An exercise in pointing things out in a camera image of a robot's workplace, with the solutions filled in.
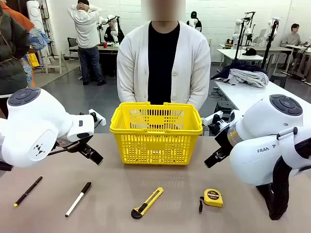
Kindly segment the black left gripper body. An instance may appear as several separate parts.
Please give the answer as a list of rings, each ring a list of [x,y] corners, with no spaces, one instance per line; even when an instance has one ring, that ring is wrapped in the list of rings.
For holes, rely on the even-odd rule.
[[[79,138],[76,142],[69,142],[67,140],[57,139],[55,142],[55,147],[60,149],[56,152],[80,152],[86,147],[87,142],[88,137]]]

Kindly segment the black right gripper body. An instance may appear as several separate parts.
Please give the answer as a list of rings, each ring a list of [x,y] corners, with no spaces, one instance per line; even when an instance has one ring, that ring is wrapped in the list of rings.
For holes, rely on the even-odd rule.
[[[220,145],[220,148],[223,149],[223,152],[227,157],[233,149],[227,135],[230,129],[230,124],[222,120],[220,116],[214,116],[213,123],[215,123],[216,126],[219,126],[219,132],[216,135],[215,140]]]

